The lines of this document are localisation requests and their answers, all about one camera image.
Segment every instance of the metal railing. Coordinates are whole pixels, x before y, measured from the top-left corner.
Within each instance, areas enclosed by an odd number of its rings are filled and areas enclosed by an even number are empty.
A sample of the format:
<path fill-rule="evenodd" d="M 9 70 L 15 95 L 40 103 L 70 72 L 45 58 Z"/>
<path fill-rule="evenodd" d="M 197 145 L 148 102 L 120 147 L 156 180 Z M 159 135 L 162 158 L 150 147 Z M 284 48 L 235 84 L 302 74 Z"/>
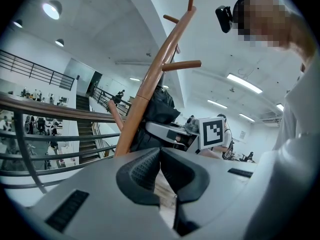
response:
<path fill-rule="evenodd" d="M 0 69 L 1 68 L 69 91 L 75 80 L 68 75 L 56 72 L 0 49 Z"/>
<path fill-rule="evenodd" d="M 95 110 L 92 107 L 90 108 L 90 110 L 92 112 L 95 112 Z M 91 127 L 92 127 L 92 130 L 93 130 L 93 135 L 101 135 L 100 125 L 99 125 L 98 122 L 92 122 Z M 111 145 L 109 145 L 109 143 L 106 142 L 103 138 L 96 139 L 95 140 L 95 144 L 99 148 L 111 147 Z"/>
<path fill-rule="evenodd" d="M 0 176 L 9 177 L 26 177 L 31 176 L 34 180 L 33 184 L 4 184 L 5 189 L 29 189 L 29 188 L 39 188 L 42 193 L 46 193 L 45 187 L 59 184 L 62 180 L 42 182 L 39 176 L 58 174 L 68 171 L 77 170 L 83 168 L 92 163 L 97 163 L 103 159 L 110 159 L 110 157 L 104 157 L 95 161 L 89 161 L 87 163 L 82 163 L 79 165 L 74 165 L 64 168 L 47 169 L 47 170 L 36 170 L 33 161 L 48 161 L 48 160 L 61 160 L 67 158 L 82 157 L 85 155 L 95 154 L 99 152 L 104 152 L 107 150 L 115 149 L 116 146 L 107 146 L 99 149 L 92 149 L 74 153 L 66 154 L 56 154 L 56 155 L 32 155 L 27 148 L 26 141 L 37 141 L 37 142 L 73 142 L 73 141 L 91 141 L 97 139 L 105 139 L 117 137 L 120 134 L 100 134 L 100 135 L 80 135 L 80 136 L 51 136 L 51 135 L 33 135 L 26 134 L 25 132 L 25 122 L 23 120 L 23 114 L 42 116 L 48 118 L 56 118 L 63 120 L 71 120 L 78 122 L 102 122 L 102 123 L 114 123 L 112 115 L 105 113 L 90 112 L 84 110 L 77 110 L 73 108 L 67 108 L 63 106 L 57 106 L 52 104 L 47 104 L 43 102 L 37 102 L 30 99 L 25 99 L 22 97 L 14 96 L 12 94 L 7 94 L 0 92 L 0 109 L 13 112 L 13 123 L 15 127 L 15 132 L 0 130 L 0 137 L 6 139 L 16 139 L 20 154 L 11 153 L 0 153 L 1 160 L 14 160 L 23 161 L 26 167 L 26 171 L 7 171 L 0 170 Z"/>
<path fill-rule="evenodd" d="M 113 100 L 121 116 L 127 116 L 131 108 L 131 103 L 122 99 L 118 99 L 114 95 L 100 89 L 97 86 L 94 86 L 90 96 L 94 98 L 98 104 L 102 105 L 108 112 L 110 112 L 108 102 Z"/>

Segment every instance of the white shirt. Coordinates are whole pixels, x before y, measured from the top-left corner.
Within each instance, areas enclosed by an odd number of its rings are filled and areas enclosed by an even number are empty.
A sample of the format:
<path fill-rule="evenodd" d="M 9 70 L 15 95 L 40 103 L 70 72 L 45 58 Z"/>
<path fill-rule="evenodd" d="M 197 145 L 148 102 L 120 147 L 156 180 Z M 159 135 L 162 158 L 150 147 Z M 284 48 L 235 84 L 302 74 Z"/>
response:
<path fill-rule="evenodd" d="M 285 96 L 282 122 L 273 150 L 300 133 L 320 133 L 320 57 L 318 51 L 305 74 Z"/>
<path fill-rule="evenodd" d="M 223 144 L 218 146 L 218 147 L 229 148 L 230 143 L 231 143 L 231 139 L 232 139 L 232 134 L 231 134 L 231 131 L 230 131 L 229 128 L 225 128 L 224 129 L 224 137 L 223 138 L 224 138 Z M 221 151 L 216 150 L 215 148 L 213 148 L 213 152 L 222 158 L 222 152 Z"/>
<path fill-rule="evenodd" d="M 11 122 L 6 122 L 4 119 L 2 119 L 0 121 L 0 130 L 6 130 L 8 131 L 9 129 L 11 129 Z"/>

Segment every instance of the staircase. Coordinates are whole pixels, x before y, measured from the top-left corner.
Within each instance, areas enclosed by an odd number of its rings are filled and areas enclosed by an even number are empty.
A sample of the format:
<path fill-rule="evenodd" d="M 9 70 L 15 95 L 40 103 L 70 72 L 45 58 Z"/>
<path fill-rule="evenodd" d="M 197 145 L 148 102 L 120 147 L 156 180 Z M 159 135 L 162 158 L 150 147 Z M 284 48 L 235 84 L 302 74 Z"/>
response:
<path fill-rule="evenodd" d="M 77 95 L 76 96 L 76 109 L 90 111 L 89 98 Z M 94 135 L 90 122 L 77 122 L 77 125 L 78 125 L 79 136 Z M 79 152 L 96 150 L 96 149 L 97 149 L 97 146 L 96 146 L 96 142 L 94 140 L 80 140 Z M 87 154 L 87 155 L 79 157 L 79 163 L 83 164 L 83 163 L 97 160 L 99 158 L 100 158 L 100 156 L 98 153 Z"/>

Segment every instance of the wooden coat rack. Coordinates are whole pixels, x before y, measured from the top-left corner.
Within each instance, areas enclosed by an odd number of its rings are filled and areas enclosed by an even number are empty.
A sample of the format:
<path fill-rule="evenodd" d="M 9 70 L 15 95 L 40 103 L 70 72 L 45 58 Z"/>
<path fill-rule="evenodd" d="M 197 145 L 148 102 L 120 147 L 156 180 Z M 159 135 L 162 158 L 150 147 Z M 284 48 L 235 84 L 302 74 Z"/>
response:
<path fill-rule="evenodd" d="M 119 115 L 115 103 L 112 100 L 109 101 L 108 105 L 111 114 L 121 131 L 115 150 L 116 157 L 126 155 L 130 152 L 131 143 L 163 72 L 201 67 L 202 63 L 200 60 L 170 63 L 176 47 L 177 53 L 180 53 L 178 41 L 197 10 L 197 8 L 193 6 L 193 3 L 194 0 L 189 0 L 187 12 L 181 19 L 176 19 L 168 15 L 163 16 L 165 19 L 174 22 L 176 26 L 163 43 L 147 71 L 125 122 L 123 122 Z"/>

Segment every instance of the person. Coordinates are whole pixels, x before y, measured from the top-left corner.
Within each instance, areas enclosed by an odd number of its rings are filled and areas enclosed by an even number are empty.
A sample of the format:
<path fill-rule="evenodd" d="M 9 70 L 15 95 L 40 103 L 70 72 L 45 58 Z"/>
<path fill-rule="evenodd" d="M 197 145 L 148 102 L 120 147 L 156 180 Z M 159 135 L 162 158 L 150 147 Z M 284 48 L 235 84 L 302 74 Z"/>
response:
<path fill-rule="evenodd" d="M 285 96 L 278 150 L 300 133 L 320 131 L 320 58 L 317 44 L 302 16 L 290 11 L 281 0 L 238 0 L 233 8 L 238 35 L 267 42 L 277 50 L 291 50 L 302 60 L 302 76 Z"/>
<path fill-rule="evenodd" d="M 55 97 L 53 94 L 50 95 L 49 102 L 50 104 L 53 104 L 55 102 Z"/>
<path fill-rule="evenodd" d="M 37 102 L 40 102 L 40 101 L 41 101 L 41 96 L 42 96 L 42 93 L 41 93 L 41 91 L 39 90 L 39 91 L 36 93 L 36 101 L 37 101 Z"/>
<path fill-rule="evenodd" d="M 32 93 L 32 99 L 35 101 L 37 99 L 37 89 Z"/>
<path fill-rule="evenodd" d="M 223 154 L 226 153 L 232 143 L 232 133 L 229 127 L 229 124 L 227 122 L 227 117 L 224 114 L 218 114 L 217 117 L 223 117 L 224 118 L 224 138 L 223 138 L 223 144 L 219 146 L 214 146 L 212 150 L 209 150 L 208 148 L 201 150 L 199 155 L 209 157 L 209 158 L 217 158 L 217 159 L 223 159 Z"/>
<path fill-rule="evenodd" d="M 119 91 L 118 94 L 113 98 L 115 106 L 121 102 L 121 98 L 125 95 L 125 90 Z"/>
<path fill-rule="evenodd" d="M 55 122 L 54 124 L 52 124 L 50 126 L 50 132 L 51 132 L 51 135 L 52 136 L 56 136 L 58 135 L 58 132 L 57 132 L 57 127 L 59 126 L 59 124 L 57 122 Z"/>
<path fill-rule="evenodd" d="M 35 118 L 31 116 L 31 120 L 29 121 L 29 134 L 34 134 L 34 125 L 35 125 Z"/>
<path fill-rule="evenodd" d="M 4 130 L 4 131 L 10 131 L 11 130 L 11 123 L 8 121 L 8 117 L 6 115 L 0 121 L 0 129 Z"/>
<path fill-rule="evenodd" d="M 189 124 L 189 123 L 191 122 L 192 118 L 194 118 L 194 117 L 195 117 L 194 115 L 191 115 L 191 116 L 188 118 L 188 120 L 186 121 L 186 123 Z"/>
<path fill-rule="evenodd" d="M 125 95 L 125 90 L 119 91 L 116 97 L 122 98 Z"/>
<path fill-rule="evenodd" d="M 50 146 L 48 147 L 48 150 L 47 150 L 47 154 L 49 156 L 54 156 L 54 155 L 57 155 L 58 154 L 58 143 L 55 142 L 55 141 L 51 141 L 50 142 Z M 59 160 L 50 160 L 50 165 L 51 165 L 51 168 L 52 169 L 58 169 L 58 162 Z"/>

